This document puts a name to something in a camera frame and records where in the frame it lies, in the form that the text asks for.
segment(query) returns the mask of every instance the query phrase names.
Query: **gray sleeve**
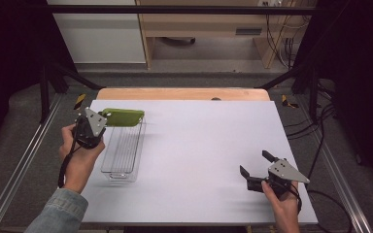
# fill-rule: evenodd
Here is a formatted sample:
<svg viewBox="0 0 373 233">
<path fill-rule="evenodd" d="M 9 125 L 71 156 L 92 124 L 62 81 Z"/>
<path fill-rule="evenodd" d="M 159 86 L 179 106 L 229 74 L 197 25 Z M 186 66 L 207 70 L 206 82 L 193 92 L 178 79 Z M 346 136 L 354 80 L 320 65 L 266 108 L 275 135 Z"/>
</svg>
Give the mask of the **gray sleeve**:
<svg viewBox="0 0 373 233">
<path fill-rule="evenodd" d="M 60 188 L 25 232 L 77 232 L 87 205 L 80 194 Z"/>
</svg>

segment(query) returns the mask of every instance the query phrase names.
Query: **human hand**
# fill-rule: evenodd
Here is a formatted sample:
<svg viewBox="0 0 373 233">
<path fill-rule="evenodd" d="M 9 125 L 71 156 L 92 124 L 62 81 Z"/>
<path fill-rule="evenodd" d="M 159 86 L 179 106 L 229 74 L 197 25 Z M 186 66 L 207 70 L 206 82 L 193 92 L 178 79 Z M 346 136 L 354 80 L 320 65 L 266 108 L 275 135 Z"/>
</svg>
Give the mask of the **human hand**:
<svg viewBox="0 0 373 233">
<path fill-rule="evenodd" d="M 292 182 L 292 185 L 291 190 L 296 192 L 298 182 Z M 274 190 L 265 181 L 262 182 L 262 190 L 271 203 L 279 232 L 299 232 L 297 198 L 292 193 L 286 192 L 278 199 Z"/>
<path fill-rule="evenodd" d="M 71 147 L 74 141 L 72 135 L 72 129 L 75 127 L 75 124 L 65 126 L 62 128 L 62 138 L 63 145 L 59 148 L 59 156 L 63 160 L 66 155 L 71 151 Z M 90 174 L 92 173 L 93 166 L 95 164 L 96 158 L 105 148 L 103 140 L 99 145 L 94 149 L 84 149 L 78 148 L 69 161 L 69 164 L 65 172 L 65 185 L 63 188 L 68 188 L 72 191 L 81 192 L 86 186 L 87 180 L 89 179 Z"/>
</svg>

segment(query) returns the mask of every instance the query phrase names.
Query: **transparent tray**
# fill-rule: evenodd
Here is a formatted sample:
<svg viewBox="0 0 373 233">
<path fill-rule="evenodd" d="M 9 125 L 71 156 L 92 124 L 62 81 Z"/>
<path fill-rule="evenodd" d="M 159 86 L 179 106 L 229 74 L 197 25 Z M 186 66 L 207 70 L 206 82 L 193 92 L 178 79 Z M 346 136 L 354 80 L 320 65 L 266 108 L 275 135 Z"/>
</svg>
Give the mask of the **transparent tray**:
<svg viewBox="0 0 373 233">
<path fill-rule="evenodd" d="M 146 121 L 133 127 L 112 127 L 101 172 L 111 182 L 135 182 L 138 177 Z"/>
</svg>

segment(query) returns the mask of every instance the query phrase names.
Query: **white table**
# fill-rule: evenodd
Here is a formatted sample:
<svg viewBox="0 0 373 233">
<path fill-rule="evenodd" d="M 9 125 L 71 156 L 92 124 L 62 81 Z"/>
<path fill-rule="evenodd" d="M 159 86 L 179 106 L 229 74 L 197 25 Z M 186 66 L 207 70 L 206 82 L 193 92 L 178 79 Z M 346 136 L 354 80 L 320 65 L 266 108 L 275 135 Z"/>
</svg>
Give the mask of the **white table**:
<svg viewBox="0 0 373 233">
<path fill-rule="evenodd" d="M 247 191 L 239 172 L 266 177 L 262 150 L 296 168 L 272 101 L 94 100 L 105 108 L 144 110 L 147 128 L 138 180 L 116 184 L 101 174 L 98 158 L 83 196 L 84 222 L 113 225 L 255 225 L 274 222 L 263 193 Z M 108 146 L 110 131 L 104 134 Z M 299 186 L 300 224 L 317 217 Z"/>
</svg>

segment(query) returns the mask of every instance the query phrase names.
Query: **cabinet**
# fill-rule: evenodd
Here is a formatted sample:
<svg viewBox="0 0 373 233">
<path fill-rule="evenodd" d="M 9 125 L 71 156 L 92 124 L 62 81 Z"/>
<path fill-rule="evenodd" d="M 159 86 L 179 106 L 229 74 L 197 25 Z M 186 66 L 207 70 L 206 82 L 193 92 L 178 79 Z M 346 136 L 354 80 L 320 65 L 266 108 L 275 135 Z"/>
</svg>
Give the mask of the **cabinet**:
<svg viewBox="0 0 373 233">
<path fill-rule="evenodd" d="M 48 0 L 65 5 L 135 5 L 131 0 Z M 136 14 L 54 14 L 75 63 L 145 63 Z"/>
</svg>

